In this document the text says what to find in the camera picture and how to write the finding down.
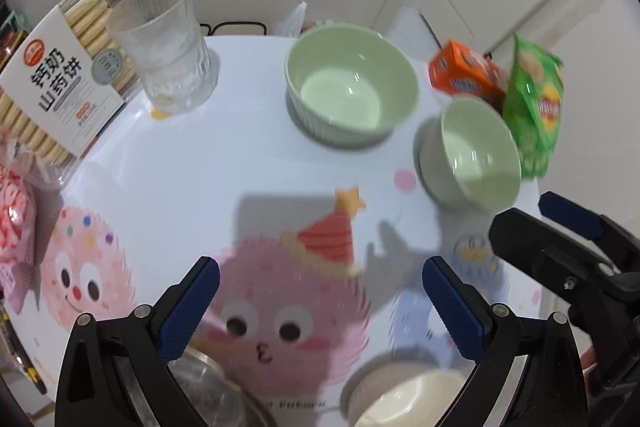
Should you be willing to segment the yam biscuit plastic box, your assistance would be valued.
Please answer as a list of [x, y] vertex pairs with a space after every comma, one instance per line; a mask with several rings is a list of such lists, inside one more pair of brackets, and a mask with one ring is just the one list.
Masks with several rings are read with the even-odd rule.
[[51, 166], [87, 153], [139, 76], [106, 29], [122, 0], [62, 0], [1, 73], [1, 129]]

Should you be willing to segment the orange Ovaltine cookie box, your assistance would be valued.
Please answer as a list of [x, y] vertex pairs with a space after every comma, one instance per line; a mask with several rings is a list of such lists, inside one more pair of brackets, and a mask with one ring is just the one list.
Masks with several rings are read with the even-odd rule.
[[490, 57], [449, 41], [428, 65], [428, 78], [436, 90], [449, 95], [474, 95], [501, 110], [509, 75]]

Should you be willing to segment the white plastic grocery bag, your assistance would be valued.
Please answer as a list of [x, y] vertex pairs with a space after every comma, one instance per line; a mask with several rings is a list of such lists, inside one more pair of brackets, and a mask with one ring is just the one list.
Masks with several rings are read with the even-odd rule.
[[270, 35], [275, 37], [297, 38], [303, 30], [306, 17], [307, 3], [300, 2], [296, 8], [279, 23], [270, 28]]

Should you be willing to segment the stainless steel bowl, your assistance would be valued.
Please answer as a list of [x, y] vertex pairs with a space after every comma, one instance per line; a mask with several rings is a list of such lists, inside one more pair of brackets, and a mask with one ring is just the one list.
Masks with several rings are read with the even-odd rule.
[[191, 346], [168, 363], [194, 409], [207, 426], [275, 426], [270, 413], [208, 355]]

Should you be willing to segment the white ceramic bowl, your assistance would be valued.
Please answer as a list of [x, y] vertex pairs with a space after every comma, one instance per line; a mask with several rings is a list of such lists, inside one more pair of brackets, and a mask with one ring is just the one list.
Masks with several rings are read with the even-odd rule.
[[357, 369], [342, 389], [340, 408], [349, 426], [434, 426], [454, 403], [473, 364], [440, 366], [381, 355]]

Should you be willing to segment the clear textured drinking glass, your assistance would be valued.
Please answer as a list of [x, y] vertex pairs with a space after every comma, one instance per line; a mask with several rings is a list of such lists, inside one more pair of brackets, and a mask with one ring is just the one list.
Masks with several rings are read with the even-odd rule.
[[122, 0], [106, 29], [161, 112], [191, 112], [215, 90], [219, 58], [205, 42], [193, 0]]

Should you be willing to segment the yellow black utility knife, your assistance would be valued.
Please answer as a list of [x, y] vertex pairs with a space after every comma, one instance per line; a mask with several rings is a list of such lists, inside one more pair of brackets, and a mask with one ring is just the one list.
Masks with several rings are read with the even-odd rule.
[[48, 392], [47, 386], [40, 377], [34, 363], [18, 338], [17, 333], [11, 323], [10, 317], [6, 309], [1, 308], [1, 338], [9, 356], [17, 363], [23, 374], [32, 382], [36, 389], [45, 395]]

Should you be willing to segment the pink snack bag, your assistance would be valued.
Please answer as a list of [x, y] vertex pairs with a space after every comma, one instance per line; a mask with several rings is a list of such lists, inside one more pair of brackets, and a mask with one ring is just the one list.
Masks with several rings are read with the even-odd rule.
[[37, 205], [23, 176], [31, 159], [1, 130], [1, 290], [16, 314], [23, 310], [35, 271]]

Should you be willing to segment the small green ribbed bowl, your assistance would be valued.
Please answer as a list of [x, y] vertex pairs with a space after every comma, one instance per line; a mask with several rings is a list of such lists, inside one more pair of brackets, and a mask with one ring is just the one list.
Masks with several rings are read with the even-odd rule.
[[494, 215], [520, 193], [520, 154], [511, 131], [475, 96], [455, 96], [427, 121], [418, 164], [428, 193], [447, 209]]

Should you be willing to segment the beige double trash bin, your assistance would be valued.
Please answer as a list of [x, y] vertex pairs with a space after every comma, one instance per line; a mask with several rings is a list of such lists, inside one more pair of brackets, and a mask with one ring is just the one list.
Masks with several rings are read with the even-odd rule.
[[268, 34], [267, 26], [261, 22], [223, 22], [215, 26], [209, 23], [200, 23], [201, 34], [204, 37], [213, 36], [265, 36]]

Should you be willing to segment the large green ribbed bowl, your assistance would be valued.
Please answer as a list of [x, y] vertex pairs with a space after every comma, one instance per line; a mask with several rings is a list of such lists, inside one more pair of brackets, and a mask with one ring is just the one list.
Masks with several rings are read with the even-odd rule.
[[326, 145], [381, 142], [418, 105], [418, 77], [405, 54], [378, 32], [356, 25], [305, 32], [288, 51], [284, 72], [298, 121]]

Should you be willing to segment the green Lays chips bag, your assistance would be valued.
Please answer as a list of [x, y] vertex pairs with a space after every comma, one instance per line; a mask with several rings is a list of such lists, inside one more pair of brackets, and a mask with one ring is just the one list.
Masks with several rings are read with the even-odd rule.
[[518, 35], [502, 118], [518, 147], [523, 179], [543, 178], [561, 127], [561, 59]]

